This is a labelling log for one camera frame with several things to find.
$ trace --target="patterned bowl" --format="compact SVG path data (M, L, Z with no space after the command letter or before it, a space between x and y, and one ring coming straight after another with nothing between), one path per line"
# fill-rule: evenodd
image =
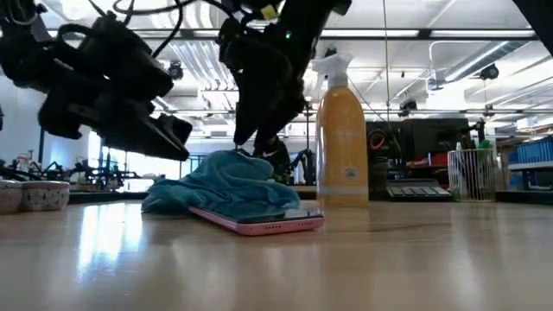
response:
M25 181L22 184L22 212L60 211L69 202L69 183Z
M0 181L0 213L17 213L22 198L22 184L17 181Z

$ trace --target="shelf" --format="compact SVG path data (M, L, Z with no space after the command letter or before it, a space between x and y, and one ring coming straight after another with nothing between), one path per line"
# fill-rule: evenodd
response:
M509 170L540 170L540 169L553 169L553 162L536 162L536 163L519 163L509 164Z

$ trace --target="wire basket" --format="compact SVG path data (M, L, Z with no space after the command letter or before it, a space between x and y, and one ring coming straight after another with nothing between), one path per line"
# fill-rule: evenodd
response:
M449 191L455 200L495 201L495 160L492 149L448 153Z

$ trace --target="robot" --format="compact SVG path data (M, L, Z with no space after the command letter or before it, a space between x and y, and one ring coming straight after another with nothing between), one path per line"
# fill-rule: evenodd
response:
M90 1L100 13L95 23L90 28L63 25L53 38L41 19L44 6L34 0L3 0L0 65L16 86L47 94L38 121L48 133L79 139L84 124L98 132L105 146L185 161L192 125L165 114L150 117L151 100L167 94L173 80L155 60L157 51L127 25L133 16L154 11L179 10L182 20L182 8L194 1L175 0L172 7L141 11L133 10L134 0L128 9L120 8L119 0L113 9L127 15L124 21ZM321 31L332 11L347 13L351 0L288 0L281 12L281 0L204 1L229 15L216 42L219 60L239 89L234 142L243 145L257 132L255 147L262 149L302 112L302 77ZM245 14L241 21L234 17L236 11ZM247 25L275 18L263 31ZM82 41L74 48L66 42L70 37Z

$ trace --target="teal cloth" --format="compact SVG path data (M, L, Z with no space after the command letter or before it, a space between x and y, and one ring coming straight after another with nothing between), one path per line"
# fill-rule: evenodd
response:
M296 191L269 181L273 167L235 151L208 155L190 175L157 181L148 189L143 211L182 213L191 206L233 219L277 217L300 206Z

